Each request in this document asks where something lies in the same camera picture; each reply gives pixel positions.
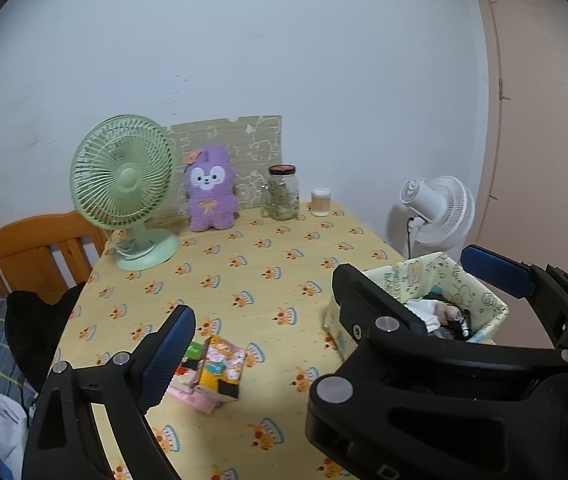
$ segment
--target door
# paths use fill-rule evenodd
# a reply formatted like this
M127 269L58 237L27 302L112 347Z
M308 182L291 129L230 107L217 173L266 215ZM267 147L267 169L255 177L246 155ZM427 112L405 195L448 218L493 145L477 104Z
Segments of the door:
M488 1L493 23L484 26L496 33L500 128L477 243L568 272L568 2ZM528 303L504 300L510 314L495 341L550 346Z

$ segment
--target door frame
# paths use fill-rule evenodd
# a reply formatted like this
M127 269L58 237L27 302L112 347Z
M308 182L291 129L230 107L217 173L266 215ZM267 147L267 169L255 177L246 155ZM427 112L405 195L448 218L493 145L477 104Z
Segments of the door frame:
M499 59L499 40L495 18L490 0L477 0L483 22L486 55L488 58L488 128L486 131L486 149L484 150L483 166L481 168L480 185L475 200L475 220L472 223L466 244L475 244L480 238L490 191L495 178L499 136L501 133L501 62Z

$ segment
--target white cloth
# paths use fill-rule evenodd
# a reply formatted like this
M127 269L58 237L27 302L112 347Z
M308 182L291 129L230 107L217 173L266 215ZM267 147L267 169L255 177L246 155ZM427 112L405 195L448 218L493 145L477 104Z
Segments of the white cloth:
M28 431L26 417L23 407L0 394L0 460L10 469L14 480L22 478Z
M426 324L426 330L430 333L441 326L435 314L437 303L437 300L408 300L404 306Z

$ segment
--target fabric storage bin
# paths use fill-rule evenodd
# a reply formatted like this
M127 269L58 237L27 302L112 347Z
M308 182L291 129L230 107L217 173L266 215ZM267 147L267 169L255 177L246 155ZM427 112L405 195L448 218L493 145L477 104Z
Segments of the fabric storage bin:
M467 342L491 339L508 315L506 303L441 252L365 270L363 274L400 303L436 292L450 303L468 309L474 335ZM334 297L331 297L326 312L324 329L333 337L344 359L357 347L357 343L339 323L339 305Z

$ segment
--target green fan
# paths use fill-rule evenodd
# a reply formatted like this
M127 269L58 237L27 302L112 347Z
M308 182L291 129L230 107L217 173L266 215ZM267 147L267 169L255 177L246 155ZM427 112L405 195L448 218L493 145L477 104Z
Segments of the green fan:
M173 153L163 128L145 117L121 115L95 126L71 165L71 195L77 210L107 230L125 229L115 262L144 270L168 260L179 240L166 229L146 229L168 192Z

